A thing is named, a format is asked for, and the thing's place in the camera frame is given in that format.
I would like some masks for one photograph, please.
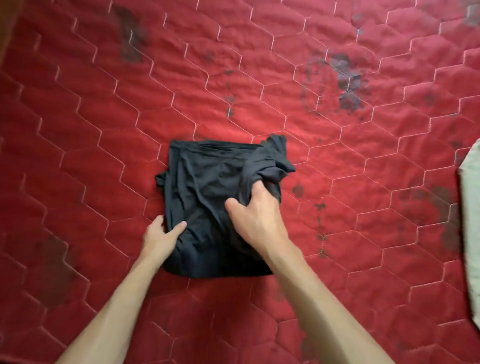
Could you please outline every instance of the bare skin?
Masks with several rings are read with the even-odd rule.
[[[343,307],[308,266],[288,238],[277,200],[262,182],[252,188],[247,207],[234,198],[225,208],[235,230],[269,265],[323,364],[394,364],[368,332]],[[185,230],[180,223],[165,234],[157,217],[125,280],[57,364],[120,364],[125,359],[150,281]]]

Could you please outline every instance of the hand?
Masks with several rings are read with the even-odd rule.
[[[293,245],[280,215],[280,205],[262,181],[253,184],[248,206],[229,198],[225,209],[237,233],[264,259],[270,248],[280,248],[285,243]]]
[[[187,223],[182,221],[177,224],[172,231],[165,234],[162,223],[163,216],[160,215],[147,227],[144,234],[144,244],[139,257],[139,260],[151,260],[157,267],[160,267],[163,262],[165,262],[165,259],[173,252],[178,237],[187,227]]]

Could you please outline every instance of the person's left hand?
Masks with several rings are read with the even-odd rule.
[[[144,234],[144,244],[140,252],[139,260],[150,260],[157,267],[160,267],[165,259],[173,252],[175,243],[180,234],[187,227],[185,221],[177,224],[169,233],[163,231],[163,216],[157,216],[147,227]]]

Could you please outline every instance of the black fabric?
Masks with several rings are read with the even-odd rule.
[[[283,135],[272,135],[259,145],[170,143],[169,168],[156,176],[156,183],[163,189],[168,231],[183,220],[188,225],[163,265],[167,272],[192,278],[272,274],[236,233],[224,203],[235,197],[248,205],[258,180],[281,201],[280,181],[295,171],[286,144]]]

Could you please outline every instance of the red mattress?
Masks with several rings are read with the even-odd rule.
[[[0,74],[0,359],[51,363],[163,211],[171,139],[283,133],[282,214],[397,363],[480,363],[456,169],[472,0],[29,0]],[[275,278],[160,271],[126,362],[314,363]]]

